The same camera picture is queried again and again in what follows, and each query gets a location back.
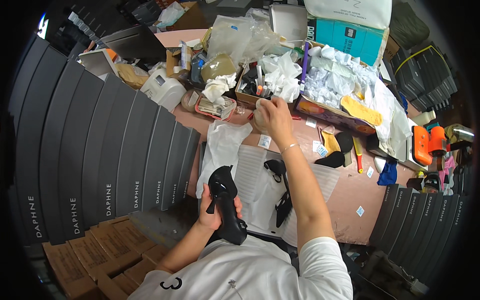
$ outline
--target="white t-shirt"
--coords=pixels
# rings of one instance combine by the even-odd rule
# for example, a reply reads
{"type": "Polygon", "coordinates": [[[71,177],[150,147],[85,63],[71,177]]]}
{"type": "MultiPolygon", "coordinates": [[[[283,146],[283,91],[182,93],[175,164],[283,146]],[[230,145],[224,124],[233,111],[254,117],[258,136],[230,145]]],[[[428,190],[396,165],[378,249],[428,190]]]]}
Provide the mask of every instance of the white t-shirt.
{"type": "Polygon", "coordinates": [[[300,277],[275,244],[247,236],[233,245],[217,240],[198,261],[171,275],[151,271],[129,300],[352,299],[353,288],[337,242],[320,237],[299,254],[300,277]]]}

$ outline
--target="white bottle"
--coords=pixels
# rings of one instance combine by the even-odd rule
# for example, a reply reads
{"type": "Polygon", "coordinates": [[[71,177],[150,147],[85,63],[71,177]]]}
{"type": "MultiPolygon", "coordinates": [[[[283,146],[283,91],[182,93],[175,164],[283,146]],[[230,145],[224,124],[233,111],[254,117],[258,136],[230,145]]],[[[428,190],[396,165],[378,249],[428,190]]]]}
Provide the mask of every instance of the white bottle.
{"type": "Polygon", "coordinates": [[[419,114],[418,116],[411,118],[411,120],[414,121],[417,125],[423,126],[430,123],[430,121],[434,120],[436,117],[437,116],[435,115],[435,112],[431,110],[419,114]]]}

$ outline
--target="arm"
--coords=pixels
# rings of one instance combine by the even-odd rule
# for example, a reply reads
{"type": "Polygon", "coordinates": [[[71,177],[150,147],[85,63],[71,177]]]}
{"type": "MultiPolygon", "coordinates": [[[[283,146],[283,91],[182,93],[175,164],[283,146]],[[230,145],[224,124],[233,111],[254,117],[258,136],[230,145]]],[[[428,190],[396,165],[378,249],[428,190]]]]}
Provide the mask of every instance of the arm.
{"type": "MultiPolygon", "coordinates": [[[[165,255],[156,270],[166,271],[170,274],[176,273],[189,264],[195,262],[200,256],[208,240],[215,230],[222,224],[222,219],[217,207],[215,212],[210,215],[206,213],[207,207],[212,202],[210,198],[210,189],[204,183],[204,192],[202,193],[202,202],[200,203],[200,216],[185,237],[165,255]]],[[[241,202],[237,196],[234,199],[237,215],[241,218],[241,202]]]]}
{"type": "Polygon", "coordinates": [[[288,185],[293,208],[297,214],[298,250],[317,237],[335,239],[330,214],[317,179],[292,133],[292,117],[281,98],[262,100],[263,114],[268,133],[282,153],[288,173],[288,185]]]}

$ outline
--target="shoe insole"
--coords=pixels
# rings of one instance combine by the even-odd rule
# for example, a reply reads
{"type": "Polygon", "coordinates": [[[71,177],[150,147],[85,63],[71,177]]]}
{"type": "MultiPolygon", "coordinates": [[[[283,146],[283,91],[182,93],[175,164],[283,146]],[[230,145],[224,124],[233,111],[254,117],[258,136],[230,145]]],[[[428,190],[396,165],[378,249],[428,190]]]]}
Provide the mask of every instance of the shoe insole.
{"type": "Polygon", "coordinates": [[[350,152],[353,148],[353,138],[351,134],[347,132],[339,132],[336,134],[336,141],[340,145],[340,151],[342,153],[350,152]]]}
{"type": "Polygon", "coordinates": [[[364,120],[371,125],[380,126],[383,122],[381,113],[374,109],[363,106],[350,96],[343,96],[340,100],[340,104],[352,117],[364,120]]]}
{"type": "Polygon", "coordinates": [[[327,149],[327,157],[330,156],[335,151],[340,151],[340,145],[336,141],[336,138],[333,134],[327,133],[322,130],[322,137],[324,137],[324,146],[327,149]]]}
{"type": "Polygon", "coordinates": [[[317,159],[315,161],[315,164],[331,168],[338,168],[340,166],[343,166],[344,162],[345,154],[341,153],[340,151],[335,151],[325,158],[317,159]]]}

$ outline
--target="white bag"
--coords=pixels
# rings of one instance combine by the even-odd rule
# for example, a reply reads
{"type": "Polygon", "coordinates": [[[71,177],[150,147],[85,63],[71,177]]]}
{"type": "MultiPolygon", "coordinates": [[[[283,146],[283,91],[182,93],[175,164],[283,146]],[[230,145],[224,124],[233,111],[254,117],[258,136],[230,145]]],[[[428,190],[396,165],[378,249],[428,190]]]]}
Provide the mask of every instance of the white bag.
{"type": "Polygon", "coordinates": [[[385,30],[390,24],[392,0],[305,0],[315,17],[385,30]]]}

